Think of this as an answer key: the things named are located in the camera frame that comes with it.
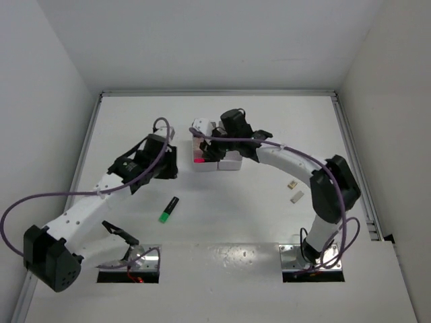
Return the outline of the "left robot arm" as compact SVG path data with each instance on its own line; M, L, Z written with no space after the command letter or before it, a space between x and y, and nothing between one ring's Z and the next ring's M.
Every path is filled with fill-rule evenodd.
M24 234L24 266L55 292L66 290L87 266L126 260L139 240L104 220L151 179L175 179L174 131L155 130L118 157L89 196L44 227Z

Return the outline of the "beige eraser block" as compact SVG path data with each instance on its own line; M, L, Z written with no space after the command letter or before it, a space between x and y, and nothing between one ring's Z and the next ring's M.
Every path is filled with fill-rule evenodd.
M294 194L294 196L290 199L290 202L292 204L296 204L303 196L304 193L300 190Z

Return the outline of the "green black highlighter marker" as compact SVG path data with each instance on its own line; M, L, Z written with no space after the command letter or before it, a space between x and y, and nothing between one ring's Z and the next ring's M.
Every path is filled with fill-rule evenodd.
M179 202L179 198L177 196L174 196L171 201L168 203L168 205L166 206L166 208L163 210L162 214L160 215L158 221L160 223L165 223L169 216L172 214L173 210L175 209L175 207L177 206Z

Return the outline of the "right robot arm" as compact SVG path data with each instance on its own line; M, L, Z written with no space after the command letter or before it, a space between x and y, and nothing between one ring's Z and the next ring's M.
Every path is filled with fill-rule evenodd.
M192 123L190 132L202 139L199 148L203 158L219 162L227 153L236 151L243 158L272 166L303 182L310 188L316 213L302 243L305 261L314 264L319 260L337 234L341 234L341 249L345 250L347 212L361 196L347 161L340 155L321 161L282 145L270 132L254 130L243 109L223 113L220 121L220 127L203 118Z

